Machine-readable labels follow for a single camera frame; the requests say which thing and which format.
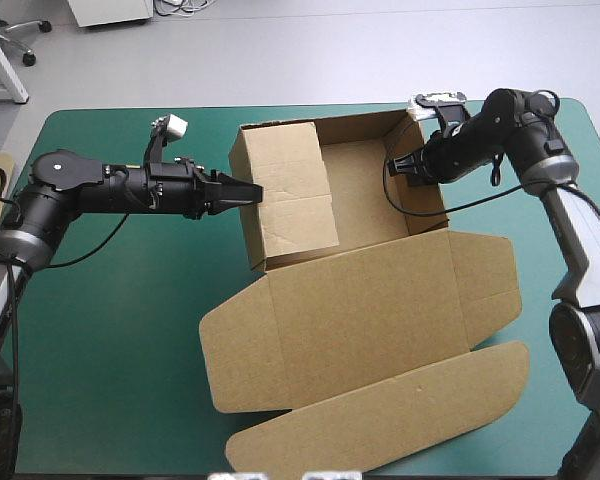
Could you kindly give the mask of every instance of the green table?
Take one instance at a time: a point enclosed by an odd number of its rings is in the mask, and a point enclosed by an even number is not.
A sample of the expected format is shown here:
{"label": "green table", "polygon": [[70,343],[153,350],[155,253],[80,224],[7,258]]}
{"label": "green table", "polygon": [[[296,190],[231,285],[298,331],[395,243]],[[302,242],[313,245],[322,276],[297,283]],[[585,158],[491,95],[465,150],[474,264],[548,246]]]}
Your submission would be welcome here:
{"label": "green table", "polygon": [[[171,111],[190,127],[184,140],[168,147],[165,158],[190,155],[208,168],[228,171],[227,152],[240,124],[398,107],[61,111],[47,120],[29,162],[68,148],[105,162],[140,163],[149,123]],[[480,103],[469,107],[475,112]],[[600,141],[584,107],[565,100],[558,125],[581,162],[582,187],[600,204]],[[489,173],[485,168],[445,186],[446,204],[493,193]],[[509,167],[503,177],[503,189],[516,183]],[[56,260],[88,251],[118,218],[80,218]],[[539,202],[522,193],[451,218],[454,229],[513,241],[524,308],[490,342],[521,339],[529,346],[529,384],[504,418],[378,473],[553,473],[587,415],[573,400],[547,333],[550,295],[565,270],[553,233]],[[214,410],[198,322],[256,278],[249,270],[237,212],[200,222],[131,217],[95,257],[36,275],[20,309],[25,424],[18,471],[175,474],[228,469],[223,454],[227,438],[274,414]]]}

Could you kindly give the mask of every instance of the wire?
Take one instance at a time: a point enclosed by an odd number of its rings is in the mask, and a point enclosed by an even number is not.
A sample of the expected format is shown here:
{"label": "wire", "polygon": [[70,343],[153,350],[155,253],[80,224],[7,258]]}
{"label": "wire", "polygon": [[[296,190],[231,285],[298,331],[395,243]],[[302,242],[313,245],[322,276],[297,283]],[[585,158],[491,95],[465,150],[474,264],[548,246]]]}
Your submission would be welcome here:
{"label": "wire", "polygon": [[[153,0],[153,9],[161,17],[177,16],[192,17],[195,13],[210,7],[217,0],[203,0],[200,5],[195,4],[195,0],[182,0],[179,4],[174,4],[168,0]],[[172,10],[165,10],[166,5],[175,7]]]}
{"label": "wire", "polygon": [[591,209],[596,213],[598,218],[600,218],[600,207],[598,207],[596,202],[594,202],[593,199],[586,193],[582,192],[581,190],[578,190],[575,187],[572,187],[571,185],[558,185],[558,187],[562,188],[563,190],[566,190],[567,192],[573,193],[576,197],[579,197],[580,199],[587,202]]}
{"label": "wire", "polygon": [[[557,98],[557,95],[554,94],[554,96],[556,98],[555,101],[556,101],[556,109],[557,109],[560,106],[560,103],[559,103],[560,100],[559,100],[559,98]],[[415,124],[416,124],[415,121],[407,124],[402,129],[402,131],[398,134],[398,136],[396,137],[396,140],[393,142],[391,147],[387,149],[387,155],[385,156],[385,160],[384,160],[384,163],[382,166],[382,188],[384,189],[384,195],[387,198],[387,201],[391,204],[391,206],[393,208],[395,208],[396,210],[398,210],[399,212],[403,213],[404,215],[410,215],[413,217],[436,217],[438,215],[446,215],[448,213],[459,212],[461,210],[466,210],[468,208],[475,207],[477,205],[482,205],[483,203],[491,202],[493,200],[497,200],[499,198],[506,197],[507,195],[511,195],[512,193],[515,193],[518,190],[522,190],[522,189],[524,189],[526,187],[530,187],[532,185],[543,184],[543,185],[546,185],[546,188],[540,193],[540,195],[539,195],[540,198],[542,198],[550,190],[560,188],[562,190],[572,193],[573,195],[577,196],[581,200],[584,200],[591,207],[591,209],[595,212],[595,214],[598,216],[598,218],[600,219],[600,207],[598,207],[598,205],[595,203],[595,201],[591,197],[589,197],[586,193],[584,193],[581,190],[578,190],[576,187],[574,187],[573,186],[574,182],[555,183],[551,180],[532,180],[529,182],[524,182],[524,183],[521,183],[515,187],[508,189],[508,190],[504,190],[502,192],[496,193],[495,195],[483,197],[478,200],[474,200],[473,202],[465,203],[463,205],[458,205],[456,207],[447,208],[444,210],[419,212],[419,211],[403,208],[402,206],[398,205],[391,198],[391,194],[389,193],[389,189],[387,186],[387,165],[389,164],[389,162],[392,161],[393,150],[395,149],[396,145],[398,144],[398,142],[400,141],[402,136],[407,132],[407,130],[409,130]],[[444,224],[445,222],[446,222],[446,220],[438,222],[438,223],[428,227],[425,231],[435,230],[436,228],[438,228],[440,225]]]}
{"label": "wire", "polygon": [[100,242],[100,244],[95,247],[93,250],[85,253],[84,255],[81,255],[78,258],[74,258],[73,260],[69,260],[67,262],[62,262],[62,263],[56,263],[56,264],[52,264],[52,265],[48,265],[46,268],[64,268],[64,267],[70,267],[71,265],[75,265],[76,263],[79,263],[83,260],[86,260],[87,258],[89,258],[92,255],[95,255],[96,253],[98,253],[100,250],[102,250],[102,248],[104,248],[104,246],[109,243],[109,240],[111,240],[116,233],[118,233],[118,230],[120,230],[120,228],[122,228],[122,225],[124,225],[124,222],[127,221],[127,218],[129,218],[129,214],[125,213],[122,218],[120,219],[120,221],[118,222],[118,224],[115,226],[115,228],[111,231],[111,233],[109,235],[107,235],[107,238],[105,238],[102,242]]}
{"label": "wire", "polygon": [[7,188],[7,172],[5,172],[2,168],[0,168],[0,202],[6,205],[11,205],[18,211],[17,222],[22,218],[22,209],[20,208],[20,204],[15,200],[9,200],[2,196],[5,188]]}
{"label": "wire", "polygon": [[505,197],[514,192],[517,192],[518,190],[522,190],[523,188],[525,188],[527,186],[540,184],[540,183],[553,184],[553,182],[550,182],[548,180],[538,180],[538,181],[526,182],[526,183],[517,185],[513,188],[510,188],[508,190],[505,190],[503,192],[496,193],[495,195],[490,195],[488,197],[480,198],[478,200],[474,200],[473,202],[465,203],[463,205],[458,205],[456,207],[447,208],[445,210],[435,210],[432,212],[418,212],[416,210],[408,210],[406,208],[401,207],[391,198],[391,195],[389,193],[389,189],[387,186],[387,163],[386,162],[384,164],[384,168],[382,169],[382,186],[384,188],[385,197],[387,197],[387,200],[389,201],[389,203],[391,204],[391,206],[393,208],[395,208],[396,210],[398,210],[399,212],[401,212],[405,215],[410,215],[412,217],[437,217],[438,215],[446,215],[447,213],[459,212],[460,210],[465,210],[467,208],[475,207],[477,205],[481,205],[483,203],[491,202],[492,200],[497,200],[498,198]]}
{"label": "wire", "polygon": [[14,451],[16,449],[16,426],[18,422],[18,403],[20,398],[20,352],[18,346],[18,299],[16,293],[16,280],[13,274],[13,264],[6,263],[7,280],[9,284],[9,304],[11,305],[11,363],[13,370],[13,388],[11,403],[11,422],[9,424],[9,470],[15,463]]}

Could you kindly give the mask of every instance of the cardboard box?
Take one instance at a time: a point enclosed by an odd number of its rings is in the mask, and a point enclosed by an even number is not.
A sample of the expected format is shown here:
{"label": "cardboard box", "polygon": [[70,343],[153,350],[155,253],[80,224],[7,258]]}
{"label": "cardboard box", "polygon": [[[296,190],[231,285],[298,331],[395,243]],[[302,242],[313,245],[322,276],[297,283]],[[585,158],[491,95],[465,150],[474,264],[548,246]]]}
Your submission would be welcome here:
{"label": "cardboard box", "polygon": [[[520,312],[509,241],[385,198],[387,151],[422,144],[403,111],[241,128],[231,166],[264,187],[241,219],[266,274],[207,314],[200,337],[218,410],[294,411],[231,437],[237,470],[372,469],[519,398],[524,345],[471,352]],[[407,208],[443,209],[437,186],[387,187]]]}

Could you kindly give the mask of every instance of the black robotic arm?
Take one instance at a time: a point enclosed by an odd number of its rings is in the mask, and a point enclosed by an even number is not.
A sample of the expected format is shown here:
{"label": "black robotic arm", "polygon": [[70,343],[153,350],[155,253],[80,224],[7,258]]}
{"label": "black robotic arm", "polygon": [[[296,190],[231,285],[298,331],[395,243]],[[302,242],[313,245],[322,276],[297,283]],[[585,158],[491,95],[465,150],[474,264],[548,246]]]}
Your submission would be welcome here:
{"label": "black robotic arm", "polygon": [[550,336],[576,399],[591,410],[558,476],[600,480],[600,210],[577,188],[578,164],[554,123],[560,106],[554,93],[498,89],[474,117],[464,100],[461,94],[416,97],[412,116],[437,118],[440,129],[422,149],[385,167],[415,186],[454,182],[492,164],[496,185],[506,155],[521,187],[542,201],[568,269],[552,296],[560,302],[549,319]]}
{"label": "black robotic arm", "polygon": [[[67,150],[34,161],[29,183],[14,195],[0,224],[0,351],[27,281],[54,266],[67,228],[80,215],[123,213],[124,221],[132,213],[180,214],[197,220],[262,200],[258,185],[215,170],[205,173],[187,158],[163,162],[162,149],[184,135],[186,122],[169,115],[152,126],[142,166],[103,164]],[[17,370],[0,355],[0,478],[9,478],[15,467],[22,422],[17,400]]]}

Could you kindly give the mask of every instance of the floor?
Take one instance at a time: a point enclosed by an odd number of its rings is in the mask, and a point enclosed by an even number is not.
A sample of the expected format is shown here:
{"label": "floor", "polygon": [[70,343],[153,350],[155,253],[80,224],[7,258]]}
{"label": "floor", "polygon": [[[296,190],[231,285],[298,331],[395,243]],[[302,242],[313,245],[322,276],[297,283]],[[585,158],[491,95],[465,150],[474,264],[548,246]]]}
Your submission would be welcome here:
{"label": "floor", "polygon": [[54,25],[26,37],[37,65],[11,57],[31,99],[0,103],[0,148],[19,165],[47,116],[72,108],[480,99],[510,86],[582,101],[600,134],[600,1],[218,0],[192,19],[95,31],[64,0],[0,0],[0,13]]}

